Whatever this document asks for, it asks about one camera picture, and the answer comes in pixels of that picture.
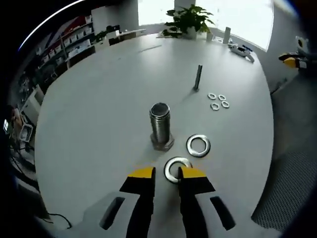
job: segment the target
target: bolt thread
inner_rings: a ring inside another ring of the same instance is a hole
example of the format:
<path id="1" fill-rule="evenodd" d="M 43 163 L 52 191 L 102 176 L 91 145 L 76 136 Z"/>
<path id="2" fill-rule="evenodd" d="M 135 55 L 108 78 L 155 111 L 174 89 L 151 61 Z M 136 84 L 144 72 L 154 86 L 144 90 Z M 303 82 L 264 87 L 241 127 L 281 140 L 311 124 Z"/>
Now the bolt thread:
<path id="1" fill-rule="evenodd" d="M 170 135 L 169 106 L 165 103 L 156 103 L 150 109 L 150 120 L 154 139 L 157 143 L 166 144 Z"/>

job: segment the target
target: small washer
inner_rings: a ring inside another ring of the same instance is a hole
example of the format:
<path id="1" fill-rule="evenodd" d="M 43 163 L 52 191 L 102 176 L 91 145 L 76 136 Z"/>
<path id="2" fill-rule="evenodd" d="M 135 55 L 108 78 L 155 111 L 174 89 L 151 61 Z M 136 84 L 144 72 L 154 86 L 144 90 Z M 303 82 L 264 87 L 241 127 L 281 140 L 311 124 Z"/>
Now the small washer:
<path id="1" fill-rule="evenodd" d="M 227 101 L 222 101 L 221 102 L 221 105 L 224 107 L 224 108 L 229 108 L 230 104 L 227 102 Z"/>
<path id="2" fill-rule="evenodd" d="M 217 98 L 216 94 L 214 94 L 214 93 L 208 93 L 207 96 L 208 96 L 208 98 L 211 99 L 211 100 L 216 100 L 216 98 Z"/>
<path id="3" fill-rule="evenodd" d="M 214 111 L 218 111 L 219 110 L 219 104 L 218 103 L 211 103 L 210 104 L 211 109 L 213 109 Z"/>
<path id="4" fill-rule="evenodd" d="M 186 167 L 192 167 L 192 163 L 186 158 L 183 157 L 174 157 L 168 160 L 164 166 L 164 175 L 165 178 L 167 178 L 168 181 L 172 183 L 179 183 L 179 179 L 175 178 L 171 173 L 170 173 L 170 167 L 172 167 L 173 164 L 175 163 L 181 163 L 185 165 Z"/>
<path id="5" fill-rule="evenodd" d="M 196 150 L 194 150 L 192 148 L 192 142 L 195 139 L 200 139 L 205 143 L 205 149 L 202 152 L 197 152 Z M 208 140 L 208 138 L 205 135 L 194 134 L 187 139 L 186 147 L 187 147 L 187 151 L 190 155 L 197 157 L 197 158 L 201 158 L 209 153 L 210 141 Z"/>
<path id="6" fill-rule="evenodd" d="M 220 101 L 226 101 L 226 97 L 221 95 L 221 94 L 218 95 L 218 98 L 219 98 Z"/>

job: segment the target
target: gray carpet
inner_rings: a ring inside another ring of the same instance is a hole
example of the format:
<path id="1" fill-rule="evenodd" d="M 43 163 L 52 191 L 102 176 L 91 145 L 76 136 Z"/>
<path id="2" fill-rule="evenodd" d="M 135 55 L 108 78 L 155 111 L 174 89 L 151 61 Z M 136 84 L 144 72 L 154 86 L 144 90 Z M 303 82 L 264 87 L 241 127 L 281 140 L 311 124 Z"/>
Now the gray carpet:
<path id="1" fill-rule="evenodd" d="M 272 95 L 274 149 L 252 220 L 283 231 L 305 203 L 317 177 L 317 80 L 297 76 Z"/>

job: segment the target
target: green leaves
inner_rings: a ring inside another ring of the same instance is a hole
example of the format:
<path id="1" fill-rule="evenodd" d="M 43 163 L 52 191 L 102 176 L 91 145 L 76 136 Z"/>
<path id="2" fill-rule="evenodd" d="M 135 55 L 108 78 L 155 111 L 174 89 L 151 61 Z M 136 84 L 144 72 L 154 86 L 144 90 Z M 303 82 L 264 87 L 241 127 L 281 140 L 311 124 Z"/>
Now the green leaves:
<path id="1" fill-rule="evenodd" d="M 191 27 L 194 27 L 196 32 L 210 32 L 210 29 L 206 25 L 206 21 L 214 24 L 208 17 L 213 14 L 194 4 L 192 4 L 190 8 L 180 8 L 182 8 L 180 11 L 167 11 L 167 15 L 172 16 L 174 22 L 165 23 L 170 29 L 162 32 L 164 36 L 177 38 L 182 34 L 187 34 L 187 29 Z"/>

